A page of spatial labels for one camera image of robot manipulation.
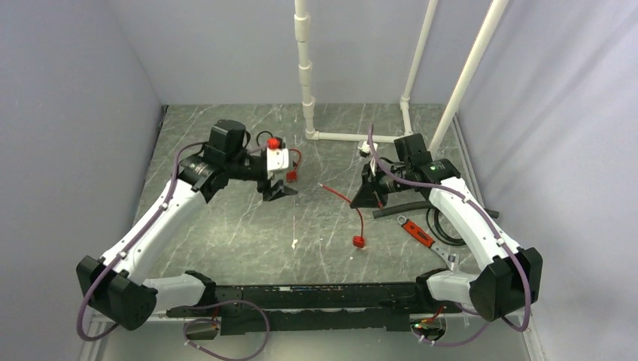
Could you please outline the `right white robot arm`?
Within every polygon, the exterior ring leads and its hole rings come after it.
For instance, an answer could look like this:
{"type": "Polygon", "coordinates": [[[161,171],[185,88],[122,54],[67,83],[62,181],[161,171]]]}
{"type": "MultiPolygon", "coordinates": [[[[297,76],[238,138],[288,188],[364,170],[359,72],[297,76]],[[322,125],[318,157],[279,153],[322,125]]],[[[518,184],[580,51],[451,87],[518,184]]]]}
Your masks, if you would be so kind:
{"type": "Polygon", "coordinates": [[[394,140],[396,162],[378,153],[373,135],[358,144],[363,167],[352,208],[386,211],[388,196],[413,190],[421,194],[457,231],[473,255],[479,272],[459,272],[451,260],[447,268],[425,274],[415,291],[415,304],[432,312],[443,302],[470,306],[486,321],[503,320],[523,312],[513,329],[523,331],[539,296],[543,258],[534,247],[524,248],[507,235],[471,193],[460,172],[448,159],[434,160],[423,137],[408,135],[394,140]]]}

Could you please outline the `red handled tool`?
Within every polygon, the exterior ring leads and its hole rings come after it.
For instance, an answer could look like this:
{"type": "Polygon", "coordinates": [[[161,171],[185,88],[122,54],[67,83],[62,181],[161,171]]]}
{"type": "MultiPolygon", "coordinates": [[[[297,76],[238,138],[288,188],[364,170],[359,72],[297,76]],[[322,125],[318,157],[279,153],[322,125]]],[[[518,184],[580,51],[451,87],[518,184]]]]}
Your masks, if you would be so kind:
{"type": "Polygon", "coordinates": [[[396,218],[396,221],[407,233],[410,234],[411,237],[413,237],[414,240],[436,253],[451,271],[454,271],[456,269],[456,253],[450,253],[443,246],[441,246],[439,242],[435,241],[420,226],[418,226],[409,218],[403,215],[399,215],[396,218]]]}

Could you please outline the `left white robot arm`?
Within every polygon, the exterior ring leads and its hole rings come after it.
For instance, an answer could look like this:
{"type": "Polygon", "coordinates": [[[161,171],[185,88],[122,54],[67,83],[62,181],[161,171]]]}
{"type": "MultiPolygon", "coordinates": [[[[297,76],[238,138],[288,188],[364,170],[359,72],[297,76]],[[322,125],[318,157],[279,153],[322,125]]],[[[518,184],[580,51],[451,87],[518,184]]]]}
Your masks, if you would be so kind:
{"type": "Polygon", "coordinates": [[[155,312],[189,308],[205,316],[217,305],[217,285],[194,271],[170,278],[150,278],[150,270],[182,224],[199,213],[230,181],[249,181],[263,201],[296,191],[275,175],[291,166],[284,138],[272,136],[254,148],[243,123],[219,120],[207,141],[182,147],[175,154],[170,178],[156,201],[137,223],[101,256],[85,256],[76,267],[83,300],[77,333],[84,332],[88,308],[132,331],[155,312]]]}

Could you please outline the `black cable lock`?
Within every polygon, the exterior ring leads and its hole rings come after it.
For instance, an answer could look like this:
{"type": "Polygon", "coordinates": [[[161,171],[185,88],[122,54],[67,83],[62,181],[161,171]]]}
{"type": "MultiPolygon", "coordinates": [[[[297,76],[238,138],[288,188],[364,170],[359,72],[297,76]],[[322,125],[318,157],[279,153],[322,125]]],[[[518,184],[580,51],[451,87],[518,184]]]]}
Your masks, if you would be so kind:
{"type": "Polygon", "coordinates": [[[255,144],[258,147],[261,147],[266,141],[273,137],[273,134],[268,130],[263,130],[259,132],[255,137],[255,144]]]}

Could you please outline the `white PVC pipe frame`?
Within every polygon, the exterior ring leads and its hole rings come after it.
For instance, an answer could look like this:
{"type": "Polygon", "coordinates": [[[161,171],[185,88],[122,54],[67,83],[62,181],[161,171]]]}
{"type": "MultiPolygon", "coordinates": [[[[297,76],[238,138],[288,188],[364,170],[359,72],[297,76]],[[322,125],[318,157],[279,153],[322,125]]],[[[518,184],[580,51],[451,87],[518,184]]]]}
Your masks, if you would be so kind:
{"type": "Polygon", "coordinates": [[[506,1],[296,1],[294,35],[305,136],[362,141],[329,132],[316,105],[392,103],[410,135],[417,100],[442,103],[438,148],[508,7],[506,1]]]}

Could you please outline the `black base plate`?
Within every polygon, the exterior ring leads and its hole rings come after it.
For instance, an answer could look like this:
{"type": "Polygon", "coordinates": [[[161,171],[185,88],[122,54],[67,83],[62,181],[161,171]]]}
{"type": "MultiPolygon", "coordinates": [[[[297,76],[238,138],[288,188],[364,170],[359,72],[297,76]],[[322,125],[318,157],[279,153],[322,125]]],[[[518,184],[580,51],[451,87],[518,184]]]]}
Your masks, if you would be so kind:
{"type": "Polygon", "coordinates": [[[408,332],[420,318],[458,314],[415,282],[219,286],[199,307],[181,306],[169,318],[216,318],[221,335],[248,332],[384,329],[408,332]]]}

